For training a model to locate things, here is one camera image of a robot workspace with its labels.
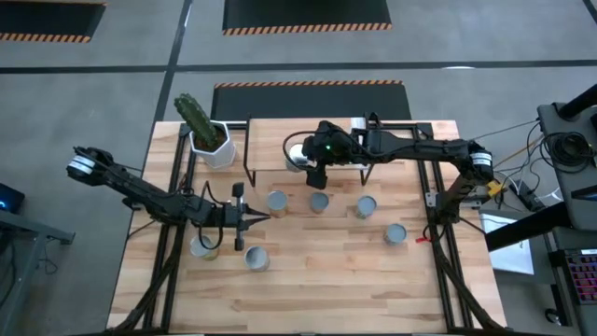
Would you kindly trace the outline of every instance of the gray floor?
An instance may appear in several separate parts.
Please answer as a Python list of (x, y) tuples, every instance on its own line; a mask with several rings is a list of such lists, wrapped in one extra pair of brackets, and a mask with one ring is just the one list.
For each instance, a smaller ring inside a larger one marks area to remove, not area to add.
[[(165, 65), (183, 0), (109, 1), (88, 45), (0, 42), (0, 67)], [(224, 37), (223, 1), (195, 0), (179, 63), (344, 63), (597, 59), (597, 25), (581, 0), (388, 0), (389, 32)], [(172, 98), (195, 95), (207, 110), (218, 82), (402, 79), (414, 119), (455, 119), (464, 138), (536, 118), (540, 104), (566, 101), (594, 84), (597, 68), (185, 73)], [(38, 272), (20, 335), (103, 329), (131, 212), (106, 188), (66, 177), (72, 146), (111, 151), (143, 164), (163, 74), (0, 75), (0, 182), (27, 195), (24, 214), (76, 231), (72, 246), (49, 246), (60, 270)], [(499, 160), (523, 147), (529, 127), (480, 142)], [(517, 165), (523, 158), (505, 164)], [(537, 194), (557, 187), (543, 163)], [(530, 185), (535, 178), (525, 175)], [(515, 200), (512, 205), (520, 206)], [(550, 325), (546, 286), (497, 275), (508, 325), (519, 331), (577, 334)]]

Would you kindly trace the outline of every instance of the white pot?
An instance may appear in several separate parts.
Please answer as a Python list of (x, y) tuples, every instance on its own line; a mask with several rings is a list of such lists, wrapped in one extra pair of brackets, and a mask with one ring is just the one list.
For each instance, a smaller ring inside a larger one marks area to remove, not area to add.
[(230, 136), (228, 126), (224, 122), (212, 121), (212, 124), (220, 126), (224, 132), (226, 132), (227, 140), (220, 148), (215, 152), (206, 152), (195, 148), (195, 134), (189, 133), (191, 149), (200, 157), (205, 160), (205, 163), (213, 169), (222, 169), (231, 166), (234, 163), (234, 157), (236, 156), (236, 146)]

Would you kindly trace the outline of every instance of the cactus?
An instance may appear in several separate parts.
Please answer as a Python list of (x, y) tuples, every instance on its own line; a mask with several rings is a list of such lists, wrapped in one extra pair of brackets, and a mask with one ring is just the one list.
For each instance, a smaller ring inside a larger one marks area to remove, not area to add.
[(174, 99), (174, 106), (191, 131), (195, 133), (195, 142), (201, 144), (201, 150), (215, 151), (222, 145), (222, 142), (218, 141), (214, 125), (195, 98), (188, 93), (183, 93)]

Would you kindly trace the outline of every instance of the keyboard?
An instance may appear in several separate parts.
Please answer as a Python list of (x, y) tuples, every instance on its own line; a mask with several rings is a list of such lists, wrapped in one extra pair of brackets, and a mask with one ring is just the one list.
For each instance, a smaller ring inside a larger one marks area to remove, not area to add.
[(578, 304), (597, 304), (597, 249), (565, 251), (564, 273)]

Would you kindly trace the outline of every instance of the wooden table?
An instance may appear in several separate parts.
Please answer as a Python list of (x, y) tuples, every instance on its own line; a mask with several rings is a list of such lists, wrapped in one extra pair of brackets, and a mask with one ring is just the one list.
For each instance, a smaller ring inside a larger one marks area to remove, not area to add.
[[(280, 139), (292, 132), (314, 130), (317, 121), (286, 119), (283, 128), (259, 131), (258, 125), (279, 121), (252, 120), (250, 135), (261, 133), (261, 141), (270, 139), (267, 146), (280, 153), (267, 155), (264, 160), (278, 155), (273, 164), (281, 164)], [(345, 124), (346, 119), (330, 121)], [(458, 138), (454, 121), (428, 122), (433, 124), (436, 139)], [(178, 122), (159, 122), (152, 135), (144, 179), (163, 189), (170, 180), (179, 126)], [(270, 253), (271, 266), (265, 273), (251, 273), (245, 268), (243, 252), (233, 249), (234, 231), (225, 233), (216, 260), (193, 257), (189, 243), (197, 231), (188, 225), (170, 332), (446, 331), (431, 246), (415, 243), (427, 222), (416, 161), (377, 165), (364, 187), (354, 170), (330, 171), (325, 190), (330, 206), (324, 214), (315, 215), (308, 205), (315, 190), (305, 185), (305, 174), (257, 172), (257, 185), (252, 189), (243, 169), (244, 131), (232, 131), (232, 137), (238, 151), (234, 164), (214, 172), (198, 160), (194, 189), (200, 190), (208, 179), (215, 197), (225, 201), (231, 199), (232, 184), (244, 181), (245, 200), (265, 212), (267, 194), (282, 190), (289, 195), (290, 213), (256, 224), (245, 234), (245, 249), (260, 245)], [(448, 163), (442, 163), (441, 170), (446, 186), (458, 176)], [(366, 194), (377, 200), (379, 208), (364, 221), (354, 216), (354, 206)], [(476, 212), (463, 212), (463, 216), (479, 224)], [(135, 214), (131, 230), (147, 222), (147, 214)], [(398, 247), (388, 247), (382, 241), (384, 229), (392, 223), (401, 223), (408, 230), (407, 242)], [(483, 236), (466, 225), (455, 225), (454, 230), (466, 284), (492, 318), (505, 325)], [(216, 238), (215, 231), (205, 231)], [(148, 287), (159, 232), (159, 225), (151, 226), (127, 243), (108, 327), (121, 322)], [(157, 320), (164, 292), (165, 286), (158, 297)], [(459, 317), (452, 286), (450, 295), (454, 314)]]

